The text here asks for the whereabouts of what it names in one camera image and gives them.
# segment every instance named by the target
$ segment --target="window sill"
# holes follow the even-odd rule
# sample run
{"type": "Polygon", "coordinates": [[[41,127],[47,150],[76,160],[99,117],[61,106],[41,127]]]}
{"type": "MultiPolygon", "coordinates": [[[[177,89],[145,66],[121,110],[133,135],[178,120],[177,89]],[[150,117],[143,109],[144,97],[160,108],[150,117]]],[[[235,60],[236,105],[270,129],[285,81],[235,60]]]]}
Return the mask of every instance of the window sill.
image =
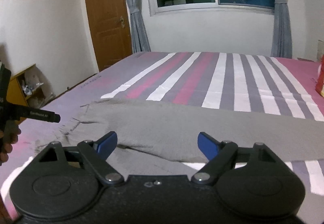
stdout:
{"type": "Polygon", "coordinates": [[[217,5],[214,7],[185,7],[184,5],[173,5],[159,7],[156,11],[151,11],[151,16],[186,13],[186,12],[252,12],[262,14],[274,14],[274,9],[258,6],[243,6],[243,5],[217,5]]]}

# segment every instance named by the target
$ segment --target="white window frame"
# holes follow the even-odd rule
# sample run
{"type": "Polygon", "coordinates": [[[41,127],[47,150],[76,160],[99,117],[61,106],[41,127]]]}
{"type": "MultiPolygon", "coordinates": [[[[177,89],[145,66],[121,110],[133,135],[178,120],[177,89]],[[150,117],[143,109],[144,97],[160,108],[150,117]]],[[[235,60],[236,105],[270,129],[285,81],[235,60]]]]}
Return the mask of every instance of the white window frame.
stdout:
{"type": "Polygon", "coordinates": [[[158,7],[158,0],[148,0],[150,14],[151,16],[156,14],[165,14],[169,12],[180,12],[187,11],[192,9],[204,10],[204,11],[224,11],[233,9],[246,10],[246,11],[254,11],[254,12],[263,12],[268,14],[274,13],[274,8],[266,7],[266,6],[258,6],[258,5],[241,5],[241,4],[220,4],[219,0],[215,0],[214,3],[192,3],[192,4],[179,4],[179,5],[170,5],[158,7]]]}

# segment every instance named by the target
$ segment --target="brown door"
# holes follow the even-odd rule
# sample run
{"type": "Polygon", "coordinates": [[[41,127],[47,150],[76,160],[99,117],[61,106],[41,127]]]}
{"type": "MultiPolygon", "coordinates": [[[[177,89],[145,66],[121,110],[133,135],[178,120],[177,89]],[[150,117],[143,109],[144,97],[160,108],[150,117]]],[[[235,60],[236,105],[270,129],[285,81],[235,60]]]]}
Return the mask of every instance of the brown door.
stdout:
{"type": "Polygon", "coordinates": [[[125,0],[85,0],[99,71],[132,54],[125,0]]]}

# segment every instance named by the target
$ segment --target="hand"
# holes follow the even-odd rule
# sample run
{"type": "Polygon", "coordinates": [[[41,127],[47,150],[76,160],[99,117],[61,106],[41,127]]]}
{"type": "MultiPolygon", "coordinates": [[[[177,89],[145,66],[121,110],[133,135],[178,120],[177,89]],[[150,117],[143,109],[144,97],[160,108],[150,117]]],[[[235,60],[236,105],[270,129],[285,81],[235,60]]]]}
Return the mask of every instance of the hand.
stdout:
{"type": "MultiPolygon", "coordinates": [[[[1,162],[7,162],[9,159],[8,154],[12,152],[12,145],[18,142],[18,135],[21,134],[21,130],[17,127],[11,130],[10,134],[10,143],[4,143],[2,146],[2,150],[0,152],[0,160],[1,162]]],[[[3,131],[0,131],[0,138],[4,136],[3,131]]]]}

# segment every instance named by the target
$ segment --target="door handle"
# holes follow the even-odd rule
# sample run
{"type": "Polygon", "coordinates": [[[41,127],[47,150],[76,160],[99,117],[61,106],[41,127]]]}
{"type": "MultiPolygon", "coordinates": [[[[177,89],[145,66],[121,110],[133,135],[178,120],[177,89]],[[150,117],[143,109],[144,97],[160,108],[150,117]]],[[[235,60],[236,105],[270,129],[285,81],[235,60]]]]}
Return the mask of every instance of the door handle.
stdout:
{"type": "Polygon", "coordinates": [[[121,22],[122,28],[125,28],[125,19],[123,16],[120,17],[119,21],[115,21],[115,23],[121,22]]]}

